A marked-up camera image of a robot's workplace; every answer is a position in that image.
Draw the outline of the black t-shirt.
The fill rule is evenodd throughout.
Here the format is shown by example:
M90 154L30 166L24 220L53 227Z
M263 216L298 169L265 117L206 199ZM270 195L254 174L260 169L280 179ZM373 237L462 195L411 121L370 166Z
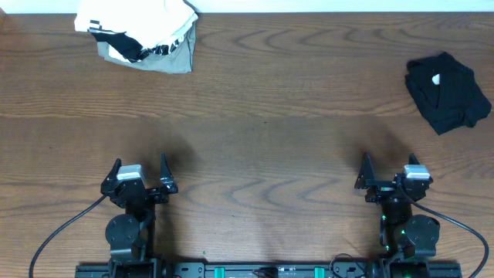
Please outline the black t-shirt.
M473 128L489 116L492 104L475 81L475 73L451 54L407 62L405 85L418 111L436 134Z

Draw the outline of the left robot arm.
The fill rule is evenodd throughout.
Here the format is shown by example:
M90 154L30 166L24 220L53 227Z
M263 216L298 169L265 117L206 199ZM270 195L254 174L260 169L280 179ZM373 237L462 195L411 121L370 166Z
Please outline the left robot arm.
M155 206L169 201L178 193L178 186L161 154L160 182L157 188L147 188L142 166L123 166L120 159L113 164L100 186L102 195L124 210L113 217L105 229L110 244L108 273L118 277L172 277L171 264L154 251Z

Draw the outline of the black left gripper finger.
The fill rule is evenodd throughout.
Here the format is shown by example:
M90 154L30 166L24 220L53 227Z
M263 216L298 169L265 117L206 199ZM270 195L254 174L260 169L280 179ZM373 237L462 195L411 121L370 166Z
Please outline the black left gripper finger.
M161 153L160 181L161 184L165 187L173 187L174 185L174 178L169 167L167 166L165 153Z
M117 174L120 167L121 167L121 160L118 158L117 160L115 160L113 167L111 168L109 174L107 175L108 181L117 180Z

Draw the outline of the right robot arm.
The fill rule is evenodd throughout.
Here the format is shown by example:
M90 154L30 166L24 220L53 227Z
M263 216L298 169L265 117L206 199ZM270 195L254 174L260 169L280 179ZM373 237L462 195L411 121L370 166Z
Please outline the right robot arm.
M440 224L412 212L432 182L428 169L413 154L391 181L377 179L370 155L363 154L354 187L367 192L366 202L381 207L380 244L387 250L366 267L366 277L432 276L428 260L436 255Z

